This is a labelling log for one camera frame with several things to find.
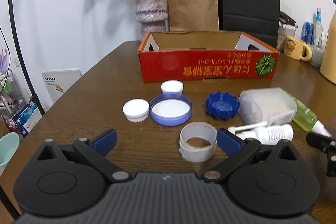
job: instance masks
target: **white electrical panel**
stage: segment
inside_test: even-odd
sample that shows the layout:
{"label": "white electrical panel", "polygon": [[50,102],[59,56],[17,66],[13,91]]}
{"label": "white electrical panel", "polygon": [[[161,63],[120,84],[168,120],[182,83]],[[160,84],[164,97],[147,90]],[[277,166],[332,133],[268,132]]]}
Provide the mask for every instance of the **white electrical panel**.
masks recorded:
{"label": "white electrical panel", "polygon": [[42,77],[52,99],[55,103],[80,77],[82,73],[78,69],[46,71]]}

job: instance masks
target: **red cardboard box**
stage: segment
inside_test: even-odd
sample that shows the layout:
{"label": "red cardboard box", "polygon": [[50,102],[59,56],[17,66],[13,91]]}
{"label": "red cardboard box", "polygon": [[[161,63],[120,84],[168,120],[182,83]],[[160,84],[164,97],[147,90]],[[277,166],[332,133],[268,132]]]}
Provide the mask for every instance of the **red cardboard box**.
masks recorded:
{"label": "red cardboard box", "polygon": [[144,82],[272,78],[279,51],[233,31],[149,33],[138,49]]}

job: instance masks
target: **gray gripper base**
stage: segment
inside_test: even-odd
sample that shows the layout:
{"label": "gray gripper base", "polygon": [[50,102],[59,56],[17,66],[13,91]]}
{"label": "gray gripper base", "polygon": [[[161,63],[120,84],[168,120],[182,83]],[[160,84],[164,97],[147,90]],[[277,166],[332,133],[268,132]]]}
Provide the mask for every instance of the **gray gripper base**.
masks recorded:
{"label": "gray gripper base", "polygon": [[67,218],[23,215],[16,224],[318,224],[310,215],[267,219],[237,207],[218,184],[193,173],[137,174],[113,184],[94,207]]}

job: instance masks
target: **watermelon illustration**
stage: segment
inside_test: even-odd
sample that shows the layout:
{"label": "watermelon illustration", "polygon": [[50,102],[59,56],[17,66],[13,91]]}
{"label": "watermelon illustration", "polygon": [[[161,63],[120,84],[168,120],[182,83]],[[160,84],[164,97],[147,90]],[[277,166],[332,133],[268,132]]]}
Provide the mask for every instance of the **watermelon illustration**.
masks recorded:
{"label": "watermelon illustration", "polygon": [[255,65],[255,72],[263,77],[269,75],[275,65],[275,58],[271,54],[265,54],[261,57]]}

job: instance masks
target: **blue bottle cap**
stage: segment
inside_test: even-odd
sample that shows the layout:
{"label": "blue bottle cap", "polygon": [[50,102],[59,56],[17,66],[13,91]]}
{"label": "blue bottle cap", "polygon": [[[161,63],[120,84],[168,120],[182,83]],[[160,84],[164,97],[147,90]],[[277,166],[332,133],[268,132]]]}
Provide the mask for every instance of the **blue bottle cap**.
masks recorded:
{"label": "blue bottle cap", "polygon": [[178,126],[191,117],[193,103],[178,93],[163,93],[154,97],[149,103],[152,119],[162,126]]}
{"label": "blue bottle cap", "polygon": [[228,92],[216,92],[209,95],[205,101],[205,107],[208,115],[211,115],[216,120],[227,121],[237,115],[240,102],[238,102],[237,97]]}

